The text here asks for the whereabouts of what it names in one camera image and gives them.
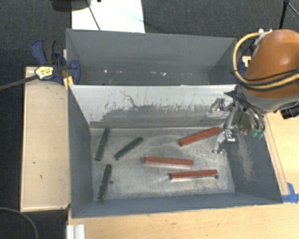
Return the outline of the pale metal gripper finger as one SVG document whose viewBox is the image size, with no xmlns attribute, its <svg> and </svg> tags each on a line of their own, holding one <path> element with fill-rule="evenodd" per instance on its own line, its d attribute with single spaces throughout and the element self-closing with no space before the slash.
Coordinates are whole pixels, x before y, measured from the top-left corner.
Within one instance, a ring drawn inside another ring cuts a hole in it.
<svg viewBox="0 0 299 239">
<path fill-rule="evenodd" d="M 230 114 L 230 110 L 226 105 L 225 98 L 217 98 L 215 102 L 210 106 L 206 112 L 206 118 L 208 120 L 224 120 Z"/>
<path fill-rule="evenodd" d="M 227 143 L 235 143 L 236 138 L 232 130 L 224 130 L 217 135 L 214 148 L 212 149 L 213 153 L 221 154 L 223 152 L 224 146 Z"/>
</svg>

